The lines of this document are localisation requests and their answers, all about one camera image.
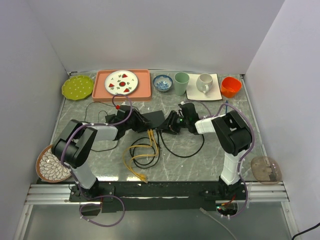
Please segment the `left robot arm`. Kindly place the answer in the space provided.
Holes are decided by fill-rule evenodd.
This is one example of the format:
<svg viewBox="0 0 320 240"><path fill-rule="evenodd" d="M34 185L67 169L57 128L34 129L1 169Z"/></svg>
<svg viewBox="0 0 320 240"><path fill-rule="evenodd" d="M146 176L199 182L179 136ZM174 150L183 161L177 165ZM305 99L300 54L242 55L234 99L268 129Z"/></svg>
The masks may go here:
<svg viewBox="0 0 320 240"><path fill-rule="evenodd" d="M117 141L127 130L142 132L151 128L151 121L129 105L117 107L117 113L102 123L86 123L72 119L53 143L51 152L74 178L81 195L94 201L100 194L99 180L87 163L95 141Z"/></svg>

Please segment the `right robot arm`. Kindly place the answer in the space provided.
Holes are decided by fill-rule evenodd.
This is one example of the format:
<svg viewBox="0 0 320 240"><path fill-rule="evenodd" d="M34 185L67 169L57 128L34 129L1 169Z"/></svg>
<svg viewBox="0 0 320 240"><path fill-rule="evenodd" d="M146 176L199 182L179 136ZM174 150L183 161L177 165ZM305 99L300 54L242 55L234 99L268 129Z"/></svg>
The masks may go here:
<svg viewBox="0 0 320 240"><path fill-rule="evenodd" d="M228 103L221 106L232 110L213 116L200 118L195 105L190 102L182 102L178 105L179 111L172 110L165 121L158 127L157 132L177 135L182 128L191 134L204 136L216 134L217 139L224 150L223 169L212 195L221 200L239 197L246 187L242 185L241 166L244 157L252 150L255 144L255 136L250 121L235 107Z"/></svg>

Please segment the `black network switch box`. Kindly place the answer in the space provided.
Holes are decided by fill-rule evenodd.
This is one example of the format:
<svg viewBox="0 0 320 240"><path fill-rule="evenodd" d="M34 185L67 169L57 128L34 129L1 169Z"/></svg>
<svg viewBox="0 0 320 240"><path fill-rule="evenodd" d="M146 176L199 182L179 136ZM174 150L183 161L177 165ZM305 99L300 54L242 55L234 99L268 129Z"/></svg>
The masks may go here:
<svg viewBox="0 0 320 240"><path fill-rule="evenodd" d="M158 128L165 121L165 115L162 110L144 113L142 116L150 121L148 125L150 129Z"/></svg>

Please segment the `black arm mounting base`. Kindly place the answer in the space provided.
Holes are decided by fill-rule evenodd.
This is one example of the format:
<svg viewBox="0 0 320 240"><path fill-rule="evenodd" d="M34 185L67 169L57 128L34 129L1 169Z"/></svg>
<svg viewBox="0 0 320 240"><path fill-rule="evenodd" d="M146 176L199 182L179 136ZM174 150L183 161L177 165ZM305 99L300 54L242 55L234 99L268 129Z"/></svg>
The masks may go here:
<svg viewBox="0 0 320 240"><path fill-rule="evenodd" d="M118 211L160 211L216 209L216 202L245 200L244 184L227 186L221 181L104 181L90 196L77 186L71 188L71 203L97 204L102 213Z"/></svg>

